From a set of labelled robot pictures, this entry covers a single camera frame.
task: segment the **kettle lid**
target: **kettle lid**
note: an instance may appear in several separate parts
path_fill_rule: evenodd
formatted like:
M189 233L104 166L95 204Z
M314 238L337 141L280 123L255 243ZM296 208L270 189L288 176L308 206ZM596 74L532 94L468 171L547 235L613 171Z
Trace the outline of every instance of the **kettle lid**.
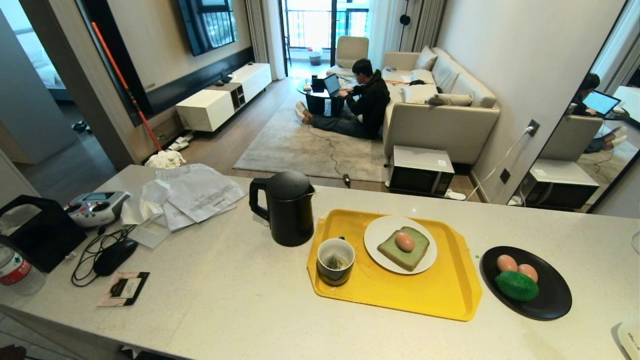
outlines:
M280 172L267 182L269 196L278 200L294 200L309 192L309 178L297 171Z

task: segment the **bottle label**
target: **bottle label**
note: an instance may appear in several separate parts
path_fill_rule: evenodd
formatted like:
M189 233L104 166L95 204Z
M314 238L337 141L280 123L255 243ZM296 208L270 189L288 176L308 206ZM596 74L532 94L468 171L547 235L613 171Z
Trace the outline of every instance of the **bottle label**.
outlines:
M17 253L13 255L13 259L7 265L0 268L0 284L13 285L24 279L31 271L31 264L25 261L22 256Z

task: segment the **plastic water bottle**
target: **plastic water bottle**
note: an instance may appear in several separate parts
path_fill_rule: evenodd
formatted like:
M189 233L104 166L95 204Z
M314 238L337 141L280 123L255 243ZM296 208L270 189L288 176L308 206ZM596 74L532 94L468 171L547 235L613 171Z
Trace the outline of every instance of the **plastic water bottle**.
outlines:
M19 295L31 295L44 286L45 275L12 249L0 245L0 284Z

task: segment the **gray rug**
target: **gray rug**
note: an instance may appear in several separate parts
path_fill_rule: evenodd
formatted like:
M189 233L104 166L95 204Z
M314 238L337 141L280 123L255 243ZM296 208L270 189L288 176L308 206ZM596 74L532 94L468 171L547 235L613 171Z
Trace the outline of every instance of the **gray rug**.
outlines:
M295 170L308 176L342 179L337 170L348 173L352 180L383 183L387 180L382 140L364 140L302 126L296 116L296 101L305 102L304 95L291 96L276 111L258 134L234 168L266 172Z
M610 130L604 127L603 133ZM633 158L638 149L629 142L624 142L617 146L612 152L600 151L592 154L583 154L578 159L578 165L591 178L600 185L599 189L587 201L587 205L593 203L602 195L604 190L611 184L611 181L618 176L627 163Z

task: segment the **white plate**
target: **white plate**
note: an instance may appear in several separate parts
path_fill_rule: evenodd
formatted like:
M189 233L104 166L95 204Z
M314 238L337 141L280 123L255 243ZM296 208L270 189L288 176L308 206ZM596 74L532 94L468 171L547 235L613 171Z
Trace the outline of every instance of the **white plate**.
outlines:
M394 231L400 230L402 226L412 227L420 231L427 237L427 239L429 239L427 253L413 271L406 271L378 251L378 245L385 242L385 240L387 240ZM386 268L387 270L405 275L419 274L427 270L436 261L436 257L438 255L438 247L436 246L436 241L433 238L433 235L431 235L431 233L422 225L405 217L381 217L373 220L364 232L364 246L367 248L369 255L378 263L378 265Z

